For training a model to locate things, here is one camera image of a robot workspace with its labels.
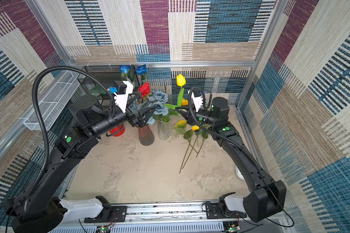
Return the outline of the large yellow sunflower stem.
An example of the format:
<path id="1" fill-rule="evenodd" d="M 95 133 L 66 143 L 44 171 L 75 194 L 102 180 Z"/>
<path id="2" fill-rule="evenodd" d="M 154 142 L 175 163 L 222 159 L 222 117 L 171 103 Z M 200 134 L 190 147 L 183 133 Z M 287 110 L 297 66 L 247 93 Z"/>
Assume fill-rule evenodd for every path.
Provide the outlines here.
<path id="1" fill-rule="evenodd" d="M 193 150 L 193 146 L 191 145 L 191 140 L 192 140 L 192 136 L 194 133 L 199 131 L 199 127 L 198 126 L 192 126 L 190 130 L 187 130 L 184 134 L 183 134 L 183 138 L 188 142 L 188 146 L 186 149 L 186 152 L 184 154 L 180 169 L 179 169 L 179 174 L 181 173 L 182 169 L 184 168 L 186 162 L 187 162 L 187 154 L 189 150 Z"/>

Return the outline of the small yellow sunflower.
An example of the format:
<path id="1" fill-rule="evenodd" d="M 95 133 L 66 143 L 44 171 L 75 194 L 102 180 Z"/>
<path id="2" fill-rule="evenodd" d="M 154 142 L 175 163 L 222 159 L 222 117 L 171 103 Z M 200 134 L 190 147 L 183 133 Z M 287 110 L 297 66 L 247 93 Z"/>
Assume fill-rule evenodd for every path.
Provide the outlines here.
<path id="1" fill-rule="evenodd" d="M 182 99 L 182 101 L 181 101 L 181 105 L 182 105 L 182 106 L 186 106 L 186 105 L 188 105 L 188 104 L 189 104 L 188 100 Z"/>

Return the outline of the tall yellow sunflower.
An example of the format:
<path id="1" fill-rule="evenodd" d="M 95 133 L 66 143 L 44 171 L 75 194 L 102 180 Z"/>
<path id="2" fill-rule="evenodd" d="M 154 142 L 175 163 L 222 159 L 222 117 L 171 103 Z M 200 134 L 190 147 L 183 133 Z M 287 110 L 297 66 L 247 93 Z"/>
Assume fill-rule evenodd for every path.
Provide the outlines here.
<path id="1" fill-rule="evenodd" d="M 190 157 L 192 155 L 192 152 L 196 151 L 195 146 L 198 144 L 198 136 L 199 136 L 198 133 L 199 133 L 199 131 L 194 133 L 193 136 L 192 136 L 191 145 L 193 146 L 193 150 L 192 151 L 191 150 L 188 151 L 187 162 L 190 159 Z"/>

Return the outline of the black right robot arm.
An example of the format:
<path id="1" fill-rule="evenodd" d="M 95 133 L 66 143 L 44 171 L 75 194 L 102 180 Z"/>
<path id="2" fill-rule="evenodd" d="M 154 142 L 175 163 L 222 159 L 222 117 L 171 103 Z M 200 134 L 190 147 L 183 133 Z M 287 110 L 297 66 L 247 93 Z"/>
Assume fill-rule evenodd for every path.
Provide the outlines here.
<path id="1" fill-rule="evenodd" d="M 275 181 L 244 145 L 238 130 L 228 120 L 228 101 L 222 97 L 210 97 L 208 103 L 205 100 L 205 92 L 194 86 L 188 92 L 189 104 L 175 110 L 187 124 L 197 126 L 218 143 L 230 156 L 250 191 L 243 198 L 238 198 L 234 192 L 220 196 L 216 215 L 224 219 L 244 219 L 241 214 L 246 214 L 250 224 L 259 227 L 259 221 L 285 211 L 287 188 L 281 180 Z"/>

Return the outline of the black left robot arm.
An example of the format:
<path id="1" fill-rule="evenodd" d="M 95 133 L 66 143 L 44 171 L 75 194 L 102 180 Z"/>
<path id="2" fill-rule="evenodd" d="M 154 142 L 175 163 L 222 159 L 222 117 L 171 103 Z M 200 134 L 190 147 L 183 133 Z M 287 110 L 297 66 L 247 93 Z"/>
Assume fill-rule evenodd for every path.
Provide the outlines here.
<path id="1" fill-rule="evenodd" d="M 155 111 L 147 107 L 134 114 L 129 106 L 137 96 L 129 98 L 132 91 L 127 82 L 114 84 L 116 92 L 109 88 L 104 91 L 110 98 L 108 109 L 103 109 L 94 95 L 79 97 L 69 106 L 74 124 L 63 132 L 54 147 L 50 147 L 48 133 L 42 117 L 38 100 L 38 88 L 41 80 L 56 70 L 68 70 L 82 74 L 83 71 L 70 66 L 55 66 L 43 70 L 35 79 L 32 88 L 32 101 L 36 117 L 44 140 L 44 159 L 42 167 L 25 190 L 16 198 L 4 202 L 8 215 L 7 225 L 16 233 L 47 233 L 57 227 L 63 219 L 76 216 L 81 218 L 80 211 L 73 211 L 63 205 L 54 196 L 61 183 L 69 173 L 98 144 L 104 133 L 129 122 L 131 126 L 144 127 Z"/>

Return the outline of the yellow sunflower bouquet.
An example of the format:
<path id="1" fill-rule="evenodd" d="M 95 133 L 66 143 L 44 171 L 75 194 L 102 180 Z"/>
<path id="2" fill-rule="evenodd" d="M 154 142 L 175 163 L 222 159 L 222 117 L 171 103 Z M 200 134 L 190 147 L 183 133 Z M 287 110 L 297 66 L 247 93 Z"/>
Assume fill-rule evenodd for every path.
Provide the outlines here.
<path id="1" fill-rule="evenodd" d="M 202 149 L 202 147 L 203 147 L 203 145 L 204 145 L 205 140 L 209 137 L 209 134 L 208 134 L 205 130 L 202 130 L 202 129 L 199 130 L 199 133 L 198 133 L 198 134 L 201 135 L 201 137 L 202 137 L 202 142 L 201 142 L 201 145 L 200 145 L 199 148 L 198 148 L 196 157 L 198 157 L 198 155 L 199 155 L 199 153 L 200 153 L 200 151 L 201 151 L 201 149 Z"/>

